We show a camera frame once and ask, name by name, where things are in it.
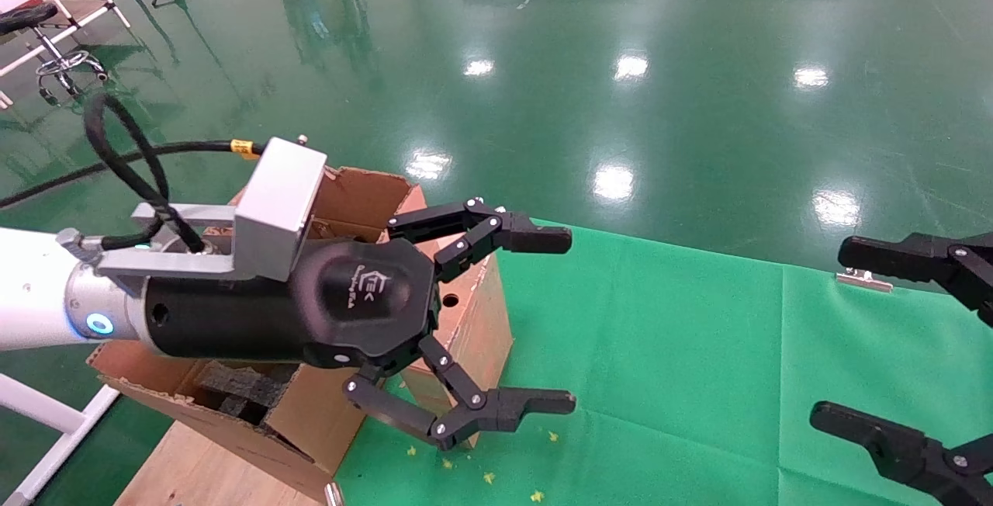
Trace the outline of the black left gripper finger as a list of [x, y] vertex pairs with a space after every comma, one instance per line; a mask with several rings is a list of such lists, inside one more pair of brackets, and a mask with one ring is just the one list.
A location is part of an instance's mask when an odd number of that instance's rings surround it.
[[515, 432], [528, 414], [571, 414], [576, 397], [568, 390], [493, 388], [482, 390], [436, 338], [419, 340], [419, 357], [455, 398], [443, 415], [433, 414], [379, 388], [379, 369], [362, 366], [344, 383], [344, 395], [362, 413], [447, 452], [481, 431]]
[[387, 224], [390, 240], [411, 244], [456, 237], [433, 257], [435, 278], [450, 282], [499, 249], [518, 254], [561, 255], [570, 251], [573, 234], [567, 227], [543, 227], [522, 213], [487, 206], [481, 198], [427, 206], [400, 213]]

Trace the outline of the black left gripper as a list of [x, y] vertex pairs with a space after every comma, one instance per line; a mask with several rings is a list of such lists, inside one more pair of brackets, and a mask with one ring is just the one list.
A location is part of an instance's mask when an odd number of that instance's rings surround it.
[[397, 372], [438, 326], [436, 266], [405, 240], [308, 241], [291, 276], [150, 279], [153, 345], [179, 358]]

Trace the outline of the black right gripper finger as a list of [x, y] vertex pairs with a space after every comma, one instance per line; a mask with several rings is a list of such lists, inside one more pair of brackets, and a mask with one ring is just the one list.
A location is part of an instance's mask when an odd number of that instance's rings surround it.
[[957, 447], [897, 422], [833, 401], [819, 401], [810, 425], [855, 443], [871, 456], [880, 477], [932, 496], [941, 505], [991, 505], [992, 435]]
[[992, 326], [992, 234], [948, 238], [912, 233], [898, 243], [851, 236], [838, 262], [905, 281], [935, 282]]

